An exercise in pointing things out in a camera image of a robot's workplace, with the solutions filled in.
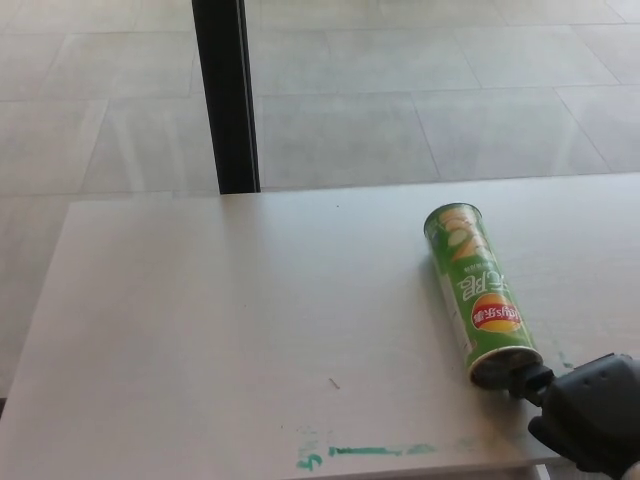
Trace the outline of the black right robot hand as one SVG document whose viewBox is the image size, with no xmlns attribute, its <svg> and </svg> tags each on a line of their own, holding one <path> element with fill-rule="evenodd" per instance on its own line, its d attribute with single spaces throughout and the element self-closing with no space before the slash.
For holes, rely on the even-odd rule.
<svg viewBox="0 0 640 480">
<path fill-rule="evenodd" d="M 542 365 L 510 375 L 509 393 L 540 409 L 528 431 L 587 473 L 623 479 L 639 465 L 639 361 L 611 353 L 563 376 Z"/>
</svg>

